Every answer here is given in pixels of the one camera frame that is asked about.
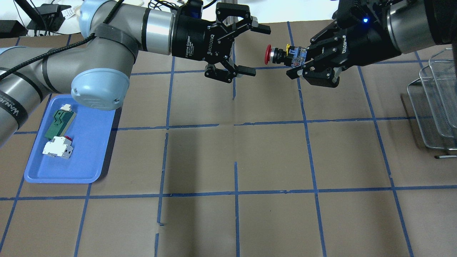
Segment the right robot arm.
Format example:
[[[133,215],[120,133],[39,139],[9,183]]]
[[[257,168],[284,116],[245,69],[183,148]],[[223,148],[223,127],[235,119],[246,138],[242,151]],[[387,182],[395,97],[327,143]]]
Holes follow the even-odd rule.
[[[435,45],[456,46],[455,0],[340,0],[333,21],[310,39],[305,63],[287,71],[335,88],[339,74]]]

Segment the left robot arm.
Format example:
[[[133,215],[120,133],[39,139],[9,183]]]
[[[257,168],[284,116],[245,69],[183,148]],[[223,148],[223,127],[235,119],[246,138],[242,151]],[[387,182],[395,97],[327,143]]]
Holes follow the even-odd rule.
[[[120,108],[139,51],[205,61],[205,76],[231,83],[254,68],[231,59],[235,37],[245,31],[271,34],[248,5],[219,2],[216,20],[201,18],[203,3],[189,0],[175,11],[86,0],[79,26],[83,40],[60,48],[1,48],[1,145],[49,94],[70,94],[92,109]]]

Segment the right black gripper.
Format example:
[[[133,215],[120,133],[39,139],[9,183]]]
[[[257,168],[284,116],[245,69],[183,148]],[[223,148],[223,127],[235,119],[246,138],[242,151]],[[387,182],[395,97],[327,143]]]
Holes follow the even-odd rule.
[[[306,63],[286,72],[313,86],[335,88],[340,73],[401,55],[387,29],[394,0],[340,0],[333,21],[310,39]]]

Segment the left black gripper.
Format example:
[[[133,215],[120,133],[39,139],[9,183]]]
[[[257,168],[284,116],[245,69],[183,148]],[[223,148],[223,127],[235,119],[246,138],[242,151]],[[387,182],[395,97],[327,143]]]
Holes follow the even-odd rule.
[[[174,57],[206,61],[205,77],[232,83],[240,75],[256,76],[256,69],[236,65],[231,59],[235,37],[245,31],[271,34],[271,28],[258,22],[251,15],[248,5],[233,3],[216,4],[216,20],[201,19],[202,9],[178,9],[173,23],[170,52]],[[224,21],[236,17],[229,25]],[[224,69],[215,64],[220,63]]]

